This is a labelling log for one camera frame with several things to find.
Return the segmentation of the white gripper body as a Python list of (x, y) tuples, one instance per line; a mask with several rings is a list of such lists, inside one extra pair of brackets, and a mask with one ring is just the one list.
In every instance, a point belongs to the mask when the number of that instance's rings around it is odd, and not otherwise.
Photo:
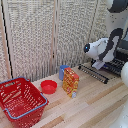
[(89, 51), (87, 55), (96, 61), (108, 61), (108, 39), (101, 38), (93, 43), (89, 44)]

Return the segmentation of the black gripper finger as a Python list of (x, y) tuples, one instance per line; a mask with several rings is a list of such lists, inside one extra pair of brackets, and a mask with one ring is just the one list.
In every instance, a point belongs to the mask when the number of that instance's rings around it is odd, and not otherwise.
[(101, 69), (101, 68), (103, 67), (103, 65), (104, 65), (104, 62), (103, 62), (103, 61), (100, 61), (100, 60), (96, 60), (96, 61), (92, 64), (92, 66), (93, 66), (95, 69), (97, 69), (97, 70)]

